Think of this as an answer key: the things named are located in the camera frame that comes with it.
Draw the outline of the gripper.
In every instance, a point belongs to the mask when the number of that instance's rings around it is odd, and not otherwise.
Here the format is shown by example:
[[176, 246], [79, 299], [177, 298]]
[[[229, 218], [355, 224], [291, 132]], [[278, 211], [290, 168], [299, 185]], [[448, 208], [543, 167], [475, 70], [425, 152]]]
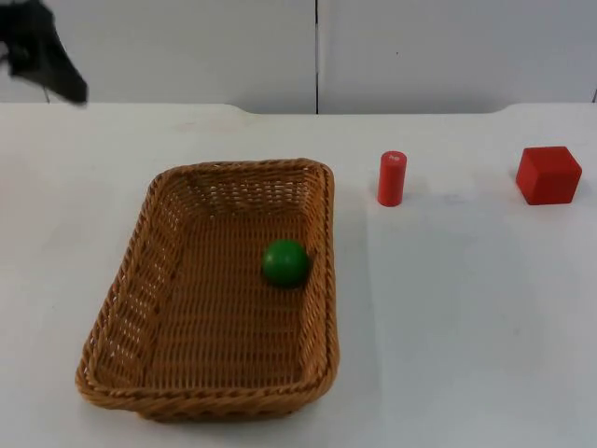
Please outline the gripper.
[[85, 105], [88, 84], [70, 60], [58, 37], [53, 13], [41, 1], [1, 5], [1, 43], [12, 77], [33, 80], [66, 102]]

